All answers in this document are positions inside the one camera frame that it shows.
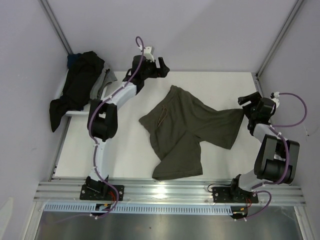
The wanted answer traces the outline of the white perforated basket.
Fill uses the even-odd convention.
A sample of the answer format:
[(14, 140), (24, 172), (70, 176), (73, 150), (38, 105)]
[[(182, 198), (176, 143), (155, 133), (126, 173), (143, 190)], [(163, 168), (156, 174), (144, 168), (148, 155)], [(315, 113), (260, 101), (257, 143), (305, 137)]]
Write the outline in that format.
[[(66, 83), (66, 80), (67, 80), (67, 75), (68, 75), (68, 70), (67, 72), (65, 73), (63, 79), (61, 80), (60, 84), (59, 84), (59, 88), (55, 94), (55, 97), (56, 98), (59, 98), (63, 95), (63, 88), (64, 88), (64, 85)], [(106, 92), (107, 92), (107, 88), (109, 85), (111, 85), (113, 83), (113, 81), (109, 81), (107, 82), (106, 86), (103, 88), (103, 91), (101, 93), (101, 97), (104, 98), (107, 96)], [(87, 105), (85, 105), (83, 107), (82, 110), (69, 110), (65, 113), (66, 116), (68, 117), (73, 117), (73, 116), (87, 116), (89, 114), (89, 111), (90, 111), (90, 104), (88, 103)]]

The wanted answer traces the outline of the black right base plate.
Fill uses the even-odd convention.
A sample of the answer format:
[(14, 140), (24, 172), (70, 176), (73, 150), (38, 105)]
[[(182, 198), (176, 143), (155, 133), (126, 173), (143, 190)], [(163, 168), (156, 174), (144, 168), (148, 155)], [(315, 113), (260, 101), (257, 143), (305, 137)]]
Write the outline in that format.
[(213, 187), (212, 197), (214, 203), (257, 204), (259, 202), (258, 196), (252, 192), (230, 186)]

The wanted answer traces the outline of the aluminium mounting rail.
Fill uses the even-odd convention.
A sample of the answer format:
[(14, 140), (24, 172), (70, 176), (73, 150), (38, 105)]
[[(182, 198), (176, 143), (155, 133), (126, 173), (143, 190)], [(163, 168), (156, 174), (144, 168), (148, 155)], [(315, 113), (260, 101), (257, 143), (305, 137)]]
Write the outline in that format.
[[(54, 178), (38, 184), (35, 202), (79, 202), (83, 178)], [(209, 180), (167, 180), (111, 178), (112, 185), (123, 185), (122, 203), (161, 205), (213, 204), (218, 196), (209, 192)], [(257, 206), (270, 200), (271, 206), (305, 206), (306, 200), (299, 186), (266, 185), (257, 189)]]

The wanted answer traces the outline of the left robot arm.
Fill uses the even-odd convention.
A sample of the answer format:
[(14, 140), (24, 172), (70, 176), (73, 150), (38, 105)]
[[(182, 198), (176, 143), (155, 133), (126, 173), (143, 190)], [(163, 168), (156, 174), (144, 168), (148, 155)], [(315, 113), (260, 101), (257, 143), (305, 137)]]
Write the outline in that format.
[(155, 61), (147, 56), (136, 55), (120, 87), (109, 96), (91, 102), (87, 129), (94, 141), (93, 167), (83, 185), (82, 195), (92, 194), (97, 200), (103, 200), (109, 194), (120, 194), (119, 188), (111, 187), (108, 183), (106, 166), (108, 148), (118, 131), (118, 110), (142, 90), (146, 79), (165, 78), (169, 72), (170, 68), (162, 57)]

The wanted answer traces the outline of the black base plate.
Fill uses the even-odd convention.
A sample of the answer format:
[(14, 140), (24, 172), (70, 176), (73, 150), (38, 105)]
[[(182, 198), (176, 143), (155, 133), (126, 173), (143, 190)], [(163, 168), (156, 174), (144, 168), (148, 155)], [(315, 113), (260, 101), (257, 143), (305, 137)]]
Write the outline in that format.
[(258, 196), (252, 192), (230, 186), (213, 187), (212, 197), (214, 203), (257, 204), (259, 202)]
[(79, 199), (83, 201), (115, 201), (117, 194), (108, 185), (93, 187), (84, 184), (81, 188)]

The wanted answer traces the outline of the aluminium corner post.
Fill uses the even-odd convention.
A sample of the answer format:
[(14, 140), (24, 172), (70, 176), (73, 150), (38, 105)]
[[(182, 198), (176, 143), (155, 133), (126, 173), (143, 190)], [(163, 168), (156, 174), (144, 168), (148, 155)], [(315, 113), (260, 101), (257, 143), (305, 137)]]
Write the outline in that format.
[(276, 54), (278, 48), (281, 46), (286, 35), (290, 31), (290, 28), (293, 26), (296, 17), (299, 15), (299, 13), (302, 10), (305, 3), (306, 3), (306, 0), (296, 0), (294, 2), (293, 7), (289, 11), (288, 16), (286, 17), (278, 34), (276, 35), (275, 40), (273, 41), (270, 49), (268, 50), (265, 58), (263, 59), (260, 67), (258, 68), (257, 72), (255, 73), (255, 77), (257, 80), (260, 79), (261, 75), (263, 74), (265, 69), (270, 64), (271, 60), (273, 59), (274, 55)]
[(48, 0), (39, 0), (39, 4), (41, 5), (44, 14), (46, 15), (50, 25), (52, 26), (58, 40), (60, 41), (61, 45), (63, 46), (65, 52), (68, 55), (73, 54), (73, 50), (69, 44), (69, 41), (67, 40), (67, 37), (58, 21), (58, 18), (56, 17), (50, 3)]

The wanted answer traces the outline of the dark blue garment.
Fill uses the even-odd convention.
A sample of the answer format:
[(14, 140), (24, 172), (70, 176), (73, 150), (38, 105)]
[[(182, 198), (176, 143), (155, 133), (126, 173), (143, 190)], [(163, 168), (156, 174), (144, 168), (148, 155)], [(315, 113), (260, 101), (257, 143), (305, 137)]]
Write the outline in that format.
[(76, 60), (81, 56), (81, 53), (77, 54), (69, 54), (67, 56), (67, 68), (70, 69), (72, 65), (76, 62)]

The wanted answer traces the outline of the right aluminium corner post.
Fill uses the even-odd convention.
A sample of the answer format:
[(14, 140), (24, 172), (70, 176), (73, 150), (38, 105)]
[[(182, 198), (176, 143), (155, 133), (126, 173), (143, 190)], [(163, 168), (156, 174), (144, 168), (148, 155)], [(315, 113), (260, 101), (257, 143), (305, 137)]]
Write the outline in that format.
[(286, 17), (278, 34), (276, 35), (275, 40), (273, 41), (270, 49), (268, 50), (265, 58), (263, 59), (260, 67), (258, 68), (257, 72), (255, 73), (255, 77), (257, 80), (260, 79), (261, 75), (263, 74), (265, 69), (270, 64), (271, 60), (273, 59), (274, 55), (276, 54), (278, 48), (281, 46), (286, 35), (290, 31), (290, 28), (293, 26), (296, 17), (299, 15), (299, 13), (302, 10), (305, 3), (306, 3), (306, 0), (296, 0), (294, 2), (293, 7), (289, 11), (288, 16)]

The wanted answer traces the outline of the olive green shorts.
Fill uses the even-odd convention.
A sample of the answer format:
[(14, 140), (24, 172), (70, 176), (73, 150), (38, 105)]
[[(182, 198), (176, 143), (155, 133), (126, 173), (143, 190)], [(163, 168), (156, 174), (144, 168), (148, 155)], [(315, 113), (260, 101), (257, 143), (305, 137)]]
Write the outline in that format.
[(230, 150), (243, 118), (240, 108), (215, 110), (172, 85), (165, 98), (139, 119), (160, 160), (152, 178), (163, 181), (202, 175), (200, 143)]

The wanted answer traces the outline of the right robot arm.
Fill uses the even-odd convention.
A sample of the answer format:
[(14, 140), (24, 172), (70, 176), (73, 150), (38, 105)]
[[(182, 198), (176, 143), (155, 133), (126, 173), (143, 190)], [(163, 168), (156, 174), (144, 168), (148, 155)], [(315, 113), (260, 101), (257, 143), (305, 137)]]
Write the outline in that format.
[(171, 86), (164, 99), (140, 123), (149, 132), (150, 144), (159, 158), (152, 177), (174, 180), (203, 174), (201, 142), (230, 150), (244, 118), (250, 134), (261, 146), (254, 168), (232, 179), (228, 196), (234, 202), (251, 197), (263, 185), (289, 184), (299, 144), (284, 138), (270, 123), (276, 99), (258, 92), (238, 99), (239, 108), (216, 110), (205, 105), (190, 92)]

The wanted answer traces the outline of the left aluminium corner post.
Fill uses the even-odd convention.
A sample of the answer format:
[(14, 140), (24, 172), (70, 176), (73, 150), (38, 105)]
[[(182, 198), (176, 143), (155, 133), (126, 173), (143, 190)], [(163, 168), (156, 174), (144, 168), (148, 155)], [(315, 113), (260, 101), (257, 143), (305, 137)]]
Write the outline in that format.
[(73, 54), (73, 50), (69, 44), (69, 41), (67, 40), (67, 37), (58, 21), (58, 18), (56, 17), (50, 3), (48, 0), (39, 0), (39, 4), (41, 5), (44, 14), (46, 15), (50, 25), (52, 26), (58, 40), (60, 41), (61, 45), (63, 46), (65, 52), (68, 55)]

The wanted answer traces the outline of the black shorts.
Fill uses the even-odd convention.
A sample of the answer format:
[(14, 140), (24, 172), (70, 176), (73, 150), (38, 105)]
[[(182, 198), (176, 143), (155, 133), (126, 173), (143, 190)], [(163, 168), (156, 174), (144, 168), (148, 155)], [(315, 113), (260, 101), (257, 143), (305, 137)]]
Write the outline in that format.
[(62, 89), (62, 96), (49, 105), (51, 131), (60, 126), (68, 111), (82, 110), (89, 103), (90, 93), (102, 73), (105, 61), (94, 51), (82, 53), (70, 66)]

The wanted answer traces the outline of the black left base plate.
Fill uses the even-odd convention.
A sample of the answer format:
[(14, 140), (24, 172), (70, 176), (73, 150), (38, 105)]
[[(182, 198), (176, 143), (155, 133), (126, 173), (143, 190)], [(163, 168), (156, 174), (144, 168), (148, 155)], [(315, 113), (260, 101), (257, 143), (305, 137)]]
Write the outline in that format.
[(84, 184), (81, 188), (79, 199), (83, 201), (115, 201), (117, 194), (108, 185), (93, 187)]

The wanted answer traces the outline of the grey shorts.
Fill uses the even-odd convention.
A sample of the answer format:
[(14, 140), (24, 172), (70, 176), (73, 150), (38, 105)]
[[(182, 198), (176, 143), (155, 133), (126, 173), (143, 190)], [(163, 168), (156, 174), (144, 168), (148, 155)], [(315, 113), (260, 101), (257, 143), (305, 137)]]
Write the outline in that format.
[(113, 69), (105, 62), (101, 74), (90, 91), (89, 100), (93, 101), (103, 98), (106, 92), (106, 87), (117, 80), (118, 79)]

